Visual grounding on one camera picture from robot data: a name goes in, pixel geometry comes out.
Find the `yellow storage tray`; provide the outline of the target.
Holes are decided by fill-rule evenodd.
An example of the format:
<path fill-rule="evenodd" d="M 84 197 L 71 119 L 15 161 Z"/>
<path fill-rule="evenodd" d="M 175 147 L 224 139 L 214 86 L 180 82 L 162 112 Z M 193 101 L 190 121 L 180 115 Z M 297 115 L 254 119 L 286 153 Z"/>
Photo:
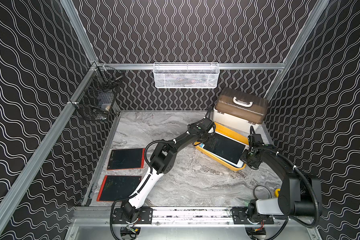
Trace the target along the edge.
<path fill-rule="evenodd" d="M 223 126 L 223 125 L 220 125 L 218 123 L 216 123 L 216 132 L 215 133 L 220 133 L 222 135 L 230 137 L 230 138 L 232 138 L 234 140 L 237 140 L 237 141 L 242 142 L 242 143 L 249 146 L 249 141 L 248 141 L 247 137 L 245 137 L 245 136 L 243 136 L 243 135 L 241 135 L 241 134 L 239 134 L 239 133 L 237 133 L 237 132 L 235 132 L 235 131 L 233 131 L 233 130 L 231 130 L 231 129 Z M 221 165 L 225 166 L 226 168 L 234 171 L 234 172 L 242 170 L 242 169 L 244 169 L 246 167 L 246 165 L 244 165 L 242 168 L 235 168 L 235 167 L 223 162 L 218 157 L 214 157 L 211 153 L 208 153 L 206 150 L 202 149 L 200 147 L 200 145 L 197 145 L 196 149 L 199 150 L 201 153 L 205 154 L 206 156 L 210 157 L 211 159 L 215 160 L 216 162 L 220 163 Z"/>

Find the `blue white writing tablet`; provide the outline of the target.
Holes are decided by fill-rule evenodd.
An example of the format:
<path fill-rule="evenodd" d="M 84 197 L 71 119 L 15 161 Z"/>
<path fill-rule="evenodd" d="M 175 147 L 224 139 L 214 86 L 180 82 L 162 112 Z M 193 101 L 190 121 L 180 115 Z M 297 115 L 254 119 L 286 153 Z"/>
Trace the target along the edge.
<path fill-rule="evenodd" d="M 235 168 L 242 168 L 245 165 L 240 160 L 240 156 L 249 148 L 248 145 L 220 133 L 215 133 L 213 139 L 201 144 L 200 147 Z"/>

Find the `large red writing tablet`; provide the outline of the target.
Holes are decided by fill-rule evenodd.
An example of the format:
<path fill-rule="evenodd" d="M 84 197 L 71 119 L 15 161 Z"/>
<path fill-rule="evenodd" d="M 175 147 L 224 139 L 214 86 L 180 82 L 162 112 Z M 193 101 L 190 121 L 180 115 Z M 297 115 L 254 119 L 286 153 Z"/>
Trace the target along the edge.
<path fill-rule="evenodd" d="M 142 180 L 141 176 L 105 176 L 97 201 L 114 202 L 129 197 Z"/>

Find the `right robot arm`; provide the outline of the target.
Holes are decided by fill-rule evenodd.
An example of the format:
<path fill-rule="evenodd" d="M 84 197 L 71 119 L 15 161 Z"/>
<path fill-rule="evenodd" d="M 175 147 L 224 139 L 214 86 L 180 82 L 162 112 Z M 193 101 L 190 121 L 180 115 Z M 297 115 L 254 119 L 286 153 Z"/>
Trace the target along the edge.
<path fill-rule="evenodd" d="M 252 200 L 247 207 L 249 221 L 257 223 L 266 217 L 293 219 L 306 228 L 318 226 L 322 215 L 322 185 L 318 177 L 303 173 L 275 146 L 266 145 L 262 136 L 250 127 L 249 149 L 241 160 L 251 169 L 267 164 L 282 180 L 279 196 L 275 199 Z"/>

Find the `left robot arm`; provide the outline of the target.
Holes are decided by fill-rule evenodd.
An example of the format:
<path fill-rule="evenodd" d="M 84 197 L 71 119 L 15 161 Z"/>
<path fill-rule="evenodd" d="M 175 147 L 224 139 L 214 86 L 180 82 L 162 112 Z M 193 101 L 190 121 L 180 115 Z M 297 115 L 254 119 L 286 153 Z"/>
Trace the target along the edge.
<path fill-rule="evenodd" d="M 111 206 L 110 225 L 113 224 L 115 205 L 121 203 L 121 214 L 126 223 L 136 223 L 145 200 L 158 180 L 167 174 L 175 165 L 177 154 L 188 145 L 198 146 L 206 142 L 216 132 L 216 124 L 211 120 L 212 108 L 207 110 L 206 115 L 199 121 L 187 125 L 187 131 L 172 140 L 156 140 L 146 146 L 148 150 L 156 145 L 150 158 L 147 153 L 143 154 L 143 160 L 149 166 L 143 180 L 125 199 L 116 200 Z"/>

